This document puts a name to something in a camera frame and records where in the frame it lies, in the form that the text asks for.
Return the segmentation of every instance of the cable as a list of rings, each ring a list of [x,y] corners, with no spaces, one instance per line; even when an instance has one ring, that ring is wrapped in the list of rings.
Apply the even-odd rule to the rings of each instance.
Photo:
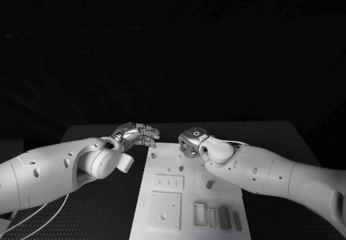
[[[65,201],[64,201],[64,203],[62,203],[62,205],[61,205],[61,207],[59,207],[59,210],[58,210],[56,214],[52,216],[51,220],[45,223],[45,225],[44,225],[33,233],[31,233],[31,234],[29,234],[25,238],[22,238],[20,240],[25,240],[26,238],[29,238],[29,237],[49,224],[49,222],[54,220],[54,218],[56,217],[59,211],[61,211],[62,208],[64,208],[65,202],[67,202],[67,200],[68,200],[68,196],[69,196],[69,195],[67,195]]]
[[[6,234],[12,229],[15,229],[26,220],[29,220],[35,214],[44,209],[44,207],[48,205],[48,203],[41,207],[41,209],[19,223],[16,224],[12,228],[9,228],[5,232],[0,232],[0,234]]]
[[[218,140],[218,141],[221,141],[221,142],[228,142],[228,143],[237,143],[237,144],[248,145],[245,142],[241,142],[241,141],[221,140],[221,139],[218,139],[214,135],[209,135],[209,138],[214,139],[214,140]]]

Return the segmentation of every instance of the hole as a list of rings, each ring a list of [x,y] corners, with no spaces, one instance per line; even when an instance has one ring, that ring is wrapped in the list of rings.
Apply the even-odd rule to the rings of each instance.
[[[39,168],[35,168],[33,169],[33,176],[38,178],[41,175],[41,169]]]
[[[65,165],[65,168],[68,168],[71,165],[71,161],[67,158],[64,159],[64,165]]]

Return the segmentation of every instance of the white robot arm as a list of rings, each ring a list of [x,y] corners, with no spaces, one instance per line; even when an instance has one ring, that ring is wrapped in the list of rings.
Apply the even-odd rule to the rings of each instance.
[[[211,174],[254,194],[303,204],[346,237],[346,170],[294,162],[260,147],[219,140],[202,127],[186,130],[179,143],[186,157],[201,154]]]
[[[134,159],[133,145],[156,148],[160,131],[146,124],[123,124],[110,137],[88,138],[36,148],[0,164],[0,215],[41,206],[104,179],[124,173]]]

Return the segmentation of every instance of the white board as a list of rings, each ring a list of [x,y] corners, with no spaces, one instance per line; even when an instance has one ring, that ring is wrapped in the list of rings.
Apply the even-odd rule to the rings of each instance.
[[[206,172],[201,177],[201,166],[205,166],[205,160],[199,155],[195,158],[185,157],[178,143],[159,142],[156,145],[157,148],[149,148],[147,152],[130,240],[251,240],[241,189],[232,184],[225,186],[225,183],[217,181],[218,178],[214,178]],[[183,177],[183,188],[159,189],[156,183],[159,179],[157,175],[172,176],[172,178]],[[205,194],[201,193],[201,189],[208,178],[214,178],[215,189],[212,186],[211,190],[215,192]],[[219,191],[224,191],[225,187],[231,190],[231,194],[219,194]],[[152,204],[155,205],[153,192],[180,195],[179,228],[175,230],[172,229],[173,224],[169,227],[149,227],[149,221],[153,218],[150,217],[153,213]],[[163,209],[169,206],[169,201],[163,200],[163,208],[157,210],[156,216],[162,217]],[[205,227],[195,226],[195,204],[205,206]],[[231,219],[231,229],[228,230],[221,229],[219,207],[228,208]],[[209,212],[212,212],[209,209],[214,210],[212,225],[215,228],[209,227]],[[237,230],[234,212],[238,212],[240,215],[241,231]],[[157,224],[163,223],[168,218],[162,222],[159,220],[160,218],[156,217]]]

